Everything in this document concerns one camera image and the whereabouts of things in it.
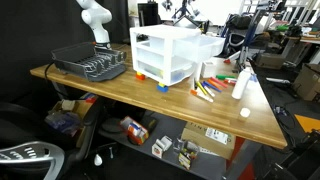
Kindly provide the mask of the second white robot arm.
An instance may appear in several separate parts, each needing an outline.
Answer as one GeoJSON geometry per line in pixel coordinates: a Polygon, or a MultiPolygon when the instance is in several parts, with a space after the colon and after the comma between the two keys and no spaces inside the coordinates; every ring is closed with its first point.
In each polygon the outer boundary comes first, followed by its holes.
{"type": "Polygon", "coordinates": [[[112,20],[109,10],[102,7],[95,0],[76,0],[82,8],[81,18],[91,28],[96,46],[98,48],[110,49],[110,39],[104,24],[112,20]]]}

